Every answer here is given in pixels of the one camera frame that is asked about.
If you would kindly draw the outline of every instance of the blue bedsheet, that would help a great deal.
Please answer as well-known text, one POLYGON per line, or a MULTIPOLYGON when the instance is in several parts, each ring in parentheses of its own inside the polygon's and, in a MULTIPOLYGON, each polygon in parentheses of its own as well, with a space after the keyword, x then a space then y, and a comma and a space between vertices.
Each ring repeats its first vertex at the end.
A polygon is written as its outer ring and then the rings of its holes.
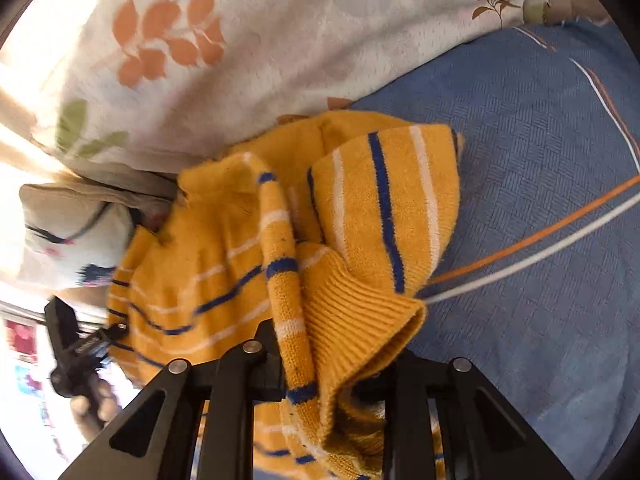
POLYGON ((460 217, 436 275, 490 263, 421 292, 429 317, 410 348, 468 356, 577 479, 603 471, 640 413, 639 98, 617 28, 578 22, 490 34, 353 105, 465 136, 460 217))

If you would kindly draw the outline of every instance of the silver screw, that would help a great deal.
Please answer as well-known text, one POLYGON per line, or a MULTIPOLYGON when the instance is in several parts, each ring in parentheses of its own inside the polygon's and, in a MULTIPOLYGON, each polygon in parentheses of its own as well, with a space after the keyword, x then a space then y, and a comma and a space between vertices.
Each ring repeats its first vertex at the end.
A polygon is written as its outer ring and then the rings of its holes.
POLYGON ((169 363, 169 371, 172 374, 181 374, 186 369, 187 361, 185 361, 184 359, 176 359, 175 361, 171 361, 169 363))
POLYGON ((247 354, 255 354, 262 350, 262 343, 260 341, 256 341, 255 339, 251 339, 242 345, 242 350, 244 350, 247 354))
POLYGON ((463 357, 459 357, 453 360, 453 367, 459 372, 468 372, 471 370, 471 361, 463 357))

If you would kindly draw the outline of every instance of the yellow knit fabric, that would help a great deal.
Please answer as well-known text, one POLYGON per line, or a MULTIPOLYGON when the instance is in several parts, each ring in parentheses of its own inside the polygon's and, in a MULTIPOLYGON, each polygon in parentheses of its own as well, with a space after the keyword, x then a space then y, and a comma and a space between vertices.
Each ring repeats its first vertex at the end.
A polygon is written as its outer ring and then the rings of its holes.
POLYGON ((329 112, 185 170, 157 234, 116 271, 111 352, 149 382, 172 359, 217 359, 273 317, 287 397, 255 409, 255 465, 364 480, 382 468, 383 412, 351 387, 390 364, 426 314, 414 294, 458 214, 456 143, 442 125, 329 112))

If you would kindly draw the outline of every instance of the striped sweater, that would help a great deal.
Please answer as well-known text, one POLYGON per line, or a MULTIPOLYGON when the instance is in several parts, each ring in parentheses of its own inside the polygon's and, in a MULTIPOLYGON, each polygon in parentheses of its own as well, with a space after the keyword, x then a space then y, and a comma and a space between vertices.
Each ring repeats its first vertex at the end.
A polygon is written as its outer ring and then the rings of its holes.
POLYGON ((282 476, 380 473, 383 406, 351 395, 420 328, 413 298, 458 213, 448 126, 329 112, 180 176, 162 230, 139 228, 115 273, 112 354, 147 383, 183 357, 219 358, 273 317, 286 399, 255 410, 255 465, 282 476))

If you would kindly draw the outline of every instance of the orange stripe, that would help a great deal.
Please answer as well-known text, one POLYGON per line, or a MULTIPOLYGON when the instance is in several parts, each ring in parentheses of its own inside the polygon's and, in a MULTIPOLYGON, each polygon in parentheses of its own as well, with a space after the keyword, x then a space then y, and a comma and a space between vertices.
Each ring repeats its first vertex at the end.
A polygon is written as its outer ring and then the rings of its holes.
POLYGON ((602 84, 602 81, 600 81, 600 78, 598 78, 596 73, 590 68, 587 69, 587 72, 589 72, 589 75, 595 81, 596 86, 598 87, 598 90, 600 90, 600 93, 604 95, 604 99, 607 102, 607 106, 610 108, 613 115, 616 117, 616 120, 622 126, 622 131, 625 133, 627 138, 630 139, 631 142, 633 142, 634 146, 636 147, 636 153, 640 155, 640 146, 638 146, 638 143, 636 142, 635 137, 631 134, 629 129, 626 127, 625 121, 622 120, 622 117, 620 116, 620 113, 618 112, 616 105, 613 104, 613 99, 611 99, 611 97, 609 96, 609 93, 607 92, 607 89, 605 88, 605 86, 602 84))
POLYGON ((450 270, 449 272, 445 272, 444 274, 436 276, 435 278, 427 282, 427 286, 435 285, 436 283, 445 282, 447 280, 450 280, 451 278, 462 276, 463 274, 468 274, 469 272, 473 272, 474 270, 478 270, 481 267, 492 264, 497 260, 510 256, 511 254, 519 251, 520 249, 529 247, 530 245, 536 243, 537 241, 542 240, 542 238, 545 238, 546 236, 549 236, 550 234, 558 231, 558 229, 561 229, 569 225, 571 222, 576 221, 578 218, 585 216, 587 213, 600 207, 605 202, 609 201, 615 196, 618 196, 620 193, 626 191, 627 189, 629 189, 630 187, 638 183, 640 183, 640 175, 635 176, 630 180, 627 180, 624 184, 620 184, 620 186, 615 187, 614 189, 609 191, 607 194, 601 196, 600 198, 597 198, 596 200, 594 200, 590 204, 587 204, 583 208, 578 209, 578 211, 571 213, 569 216, 563 218, 561 221, 556 222, 555 224, 550 225, 549 227, 545 227, 544 229, 542 229, 542 231, 539 231, 531 235, 530 237, 524 238, 524 240, 521 240, 516 244, 513 244, 512 246, 509 246, 501 251, 498 251, 497 253, 494 253, 494 254, 491 254, 490 256, 482 258, 481 260, 478 260, 468 266, 460 267, 459 269, 455 269, 455 270, 450 270))
POLYGON ((549 43, 548 41, 543 40, 542 38, 540 38, 540 36, 535 34, 532 30, 528 29, 527 27, 522 27, 522 30, 526 30, 530 35, 532 35, 534 38, 536 38, 540 43, 542 43, 547 48, 550 48, 553 52, 557 52, 556 48, 551 43, 549 43))

